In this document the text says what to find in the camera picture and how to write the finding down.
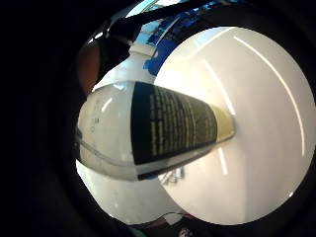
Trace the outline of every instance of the white container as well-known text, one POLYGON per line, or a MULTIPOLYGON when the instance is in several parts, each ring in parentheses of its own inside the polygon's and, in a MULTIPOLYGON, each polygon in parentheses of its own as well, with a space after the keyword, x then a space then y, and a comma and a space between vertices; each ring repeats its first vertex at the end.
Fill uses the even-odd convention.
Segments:
POLYGON ((143 82, 97 89, 78 119, 78 160, 123 180, 183 166, 233 135, 229 114, 195 98, 143 82))

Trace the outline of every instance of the white surface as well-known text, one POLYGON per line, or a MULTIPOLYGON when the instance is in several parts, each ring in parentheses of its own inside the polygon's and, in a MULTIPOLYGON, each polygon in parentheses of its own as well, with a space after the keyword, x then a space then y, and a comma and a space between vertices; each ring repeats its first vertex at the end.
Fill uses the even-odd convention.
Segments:
POLYGON ((100 208, 125 224, 153 221, 182 209, 160 185, 158 179, 124 182, 102 176, 77 162, 78 173, 100 208))
POLYGON ((230 112, 236 134, 164 186, 191 215, 218 224, 261 218, 301 183, 316 143, 308 82, 289 54, 249 30, 217 28, 178 46, 156 85, 230 112))

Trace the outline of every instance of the blue object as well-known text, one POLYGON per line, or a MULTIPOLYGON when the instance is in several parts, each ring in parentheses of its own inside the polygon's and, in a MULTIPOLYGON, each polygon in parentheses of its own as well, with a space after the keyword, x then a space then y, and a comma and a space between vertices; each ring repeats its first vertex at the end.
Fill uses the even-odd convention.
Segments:
POLYGON ((151 59, 145 61, 143 68, 148 69, 151 75, 157 76, 162 64, 176 47, 177 44, 174 41, 162 39, 151 59))

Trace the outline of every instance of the black label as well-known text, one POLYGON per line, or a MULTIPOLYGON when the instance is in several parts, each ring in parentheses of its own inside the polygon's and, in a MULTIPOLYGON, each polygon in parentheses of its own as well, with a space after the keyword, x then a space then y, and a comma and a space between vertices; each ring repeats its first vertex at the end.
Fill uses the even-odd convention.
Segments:
POLYGON ((216 119, 207 103, 151 84, 135 83, 130 119, 136 165, 216 141, 216 119))

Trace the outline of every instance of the white bottle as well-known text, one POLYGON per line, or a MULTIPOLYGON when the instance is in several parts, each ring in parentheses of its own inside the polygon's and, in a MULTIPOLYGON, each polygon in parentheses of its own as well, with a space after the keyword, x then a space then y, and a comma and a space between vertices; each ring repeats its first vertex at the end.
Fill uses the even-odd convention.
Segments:
POLYGON ((77 159, 101 174, 136 181, 183 166, 234 134, 230 115, 143 82, 97 89, 83 105, 77 159))

